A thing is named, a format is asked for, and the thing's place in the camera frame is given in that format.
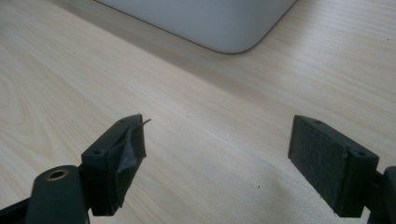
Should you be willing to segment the white rounded tray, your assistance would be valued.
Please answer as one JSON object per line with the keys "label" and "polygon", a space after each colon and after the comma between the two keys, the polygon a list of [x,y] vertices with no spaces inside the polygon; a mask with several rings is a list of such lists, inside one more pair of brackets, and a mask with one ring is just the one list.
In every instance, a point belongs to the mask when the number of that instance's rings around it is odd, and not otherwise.
{"label": "white rounded tray", "polygon": [[239,53],[255,46],[296,0],[97,0],[200,46]]}

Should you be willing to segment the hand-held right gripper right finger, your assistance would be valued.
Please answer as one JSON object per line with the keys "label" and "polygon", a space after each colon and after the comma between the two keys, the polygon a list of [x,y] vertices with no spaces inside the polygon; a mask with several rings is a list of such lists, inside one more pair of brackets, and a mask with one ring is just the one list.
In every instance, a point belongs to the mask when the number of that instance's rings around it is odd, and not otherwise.
{"label": "hand-held right gripper right finger", "polygon": [[379,157],[325,122],[296,115],[288,158],[339,217],[360,217]]}

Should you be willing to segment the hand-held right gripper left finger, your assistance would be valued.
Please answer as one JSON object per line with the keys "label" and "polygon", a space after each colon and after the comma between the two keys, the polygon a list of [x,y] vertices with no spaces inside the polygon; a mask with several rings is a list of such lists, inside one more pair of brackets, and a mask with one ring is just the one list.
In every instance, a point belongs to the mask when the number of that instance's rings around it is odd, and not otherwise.
{"label": "hand-held right gripper left finger", "polygon": [[147,157],[141,114],[116,121],[81,155],[88,205],[97,217],[113,216],[122,207],[135,174]]}

